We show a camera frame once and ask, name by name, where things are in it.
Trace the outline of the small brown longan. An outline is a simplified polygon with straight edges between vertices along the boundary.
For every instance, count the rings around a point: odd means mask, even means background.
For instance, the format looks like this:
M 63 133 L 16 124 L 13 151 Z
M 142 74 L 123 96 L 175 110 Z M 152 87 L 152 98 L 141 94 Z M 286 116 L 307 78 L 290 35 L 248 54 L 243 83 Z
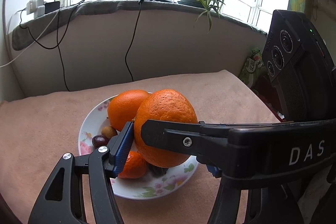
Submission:
M 101 134 L 108 139 L 118 135 L 118 132 L 112 126 L 105 126 L 101 130 Z

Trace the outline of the grey sill cloth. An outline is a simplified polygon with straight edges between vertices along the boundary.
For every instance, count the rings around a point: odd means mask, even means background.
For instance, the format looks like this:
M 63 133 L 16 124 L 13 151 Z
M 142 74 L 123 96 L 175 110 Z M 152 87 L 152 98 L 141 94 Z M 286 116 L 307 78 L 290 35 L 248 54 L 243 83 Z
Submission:
M 210 42 L 246 43 L 263 47 L 266 32 L 230 16 L 212 13 L 209 30 L 203 10 L 175 3 L 147 1 L 96 1 L 51 12 L 16 26 L 7 36 L 9 51 L 28 47 L 63 52 L 93 51 L 98 48 L 125 48 L 132 33 L 136 40 L 155 43 Z

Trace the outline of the green snack bag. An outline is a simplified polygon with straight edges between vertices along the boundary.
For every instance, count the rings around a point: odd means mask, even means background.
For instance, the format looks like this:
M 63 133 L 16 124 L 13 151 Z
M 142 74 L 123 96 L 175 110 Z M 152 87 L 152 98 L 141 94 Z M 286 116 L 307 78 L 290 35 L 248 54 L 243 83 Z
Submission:
M 239 79 L 249 88 L 251 88 L 258 77 L 263 72 L 264 63 L 261 51 L 258 47 L 253 48 L 246 58 L 245 63 L 239 74 Z

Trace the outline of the black power adapter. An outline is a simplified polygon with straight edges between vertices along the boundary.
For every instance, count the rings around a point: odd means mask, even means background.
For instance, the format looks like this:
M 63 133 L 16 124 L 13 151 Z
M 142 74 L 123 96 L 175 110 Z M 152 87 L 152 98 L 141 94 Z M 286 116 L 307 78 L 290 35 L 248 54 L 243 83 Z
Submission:
M 45 3 L 45 14 L 49 14 L 53 11 L 60 9 L 60 1 L 46 2 Z

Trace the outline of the floral white plate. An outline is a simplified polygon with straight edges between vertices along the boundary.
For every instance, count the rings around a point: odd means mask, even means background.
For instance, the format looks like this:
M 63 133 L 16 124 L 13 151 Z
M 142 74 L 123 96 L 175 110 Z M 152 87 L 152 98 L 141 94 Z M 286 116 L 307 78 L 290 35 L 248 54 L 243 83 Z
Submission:
M 79 131 L 79 155 L 94 150 L 92 138 L 106 131 L 110 126 L 107 109 L 112 98 L 95 106 L 84 119 Z M 184 163 L 169 169 L 158 169 L 149 165 L 132 145 L 126 160 L 125 170 L 118 178 L 110 180 L 116 196 L 131 200 L 149 200 L 166 196 L 182 187 L 195 173 L 196 157 L 189 157 Z

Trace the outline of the large round orange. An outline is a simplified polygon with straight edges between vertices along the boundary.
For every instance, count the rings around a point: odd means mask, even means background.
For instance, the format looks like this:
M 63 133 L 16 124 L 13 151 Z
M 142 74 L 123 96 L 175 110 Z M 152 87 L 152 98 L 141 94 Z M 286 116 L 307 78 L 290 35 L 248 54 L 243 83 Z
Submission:
M 131 122 L 139 106 L 150 94 L 144 90 L 128 90 L 114 97 L 108 105 L 110 125 L 117 131 L 122 131 L 126 122 Z

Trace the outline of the mandarin with stem centre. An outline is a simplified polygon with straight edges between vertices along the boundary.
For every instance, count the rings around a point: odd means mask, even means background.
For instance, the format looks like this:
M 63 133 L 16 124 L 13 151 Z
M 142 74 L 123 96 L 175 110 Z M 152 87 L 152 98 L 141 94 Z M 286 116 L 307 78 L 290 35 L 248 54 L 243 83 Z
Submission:
M 126 159 L 122 172 L 118 178 L 138 179 L 143 177 L 147 171 L 147 162 L 136 151 L 130 151 Z

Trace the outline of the reddish stemless cherry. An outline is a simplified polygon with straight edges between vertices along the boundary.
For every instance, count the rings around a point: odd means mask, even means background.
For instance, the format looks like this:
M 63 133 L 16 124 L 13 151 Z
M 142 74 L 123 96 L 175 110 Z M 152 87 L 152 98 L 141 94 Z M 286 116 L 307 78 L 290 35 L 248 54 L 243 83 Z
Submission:
M 95 149 L 106 146 L 109 142 L 109 138 L 104 135 L 96 135 L 92 138 L 92 145 Z

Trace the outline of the dark cherry long stem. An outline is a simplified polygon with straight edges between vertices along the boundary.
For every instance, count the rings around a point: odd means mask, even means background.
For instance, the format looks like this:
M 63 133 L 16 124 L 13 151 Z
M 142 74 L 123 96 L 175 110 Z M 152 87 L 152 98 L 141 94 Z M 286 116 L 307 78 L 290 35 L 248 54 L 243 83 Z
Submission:
M 152 164 L 148 164 L 148 168 L 154 177 L 164 176 L 168 171 L 168 168 L 162 168 Z

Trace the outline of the white power strip chargers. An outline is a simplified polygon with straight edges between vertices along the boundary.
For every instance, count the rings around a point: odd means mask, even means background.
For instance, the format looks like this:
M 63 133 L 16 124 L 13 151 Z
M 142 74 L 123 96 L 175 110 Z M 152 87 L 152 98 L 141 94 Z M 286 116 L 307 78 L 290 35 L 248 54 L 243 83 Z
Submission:
M 34 19 L 43 16 L 45 14 L 45 2 L 44 0 L 30 0 L 26 5 L 26 14 L 34 15 Z

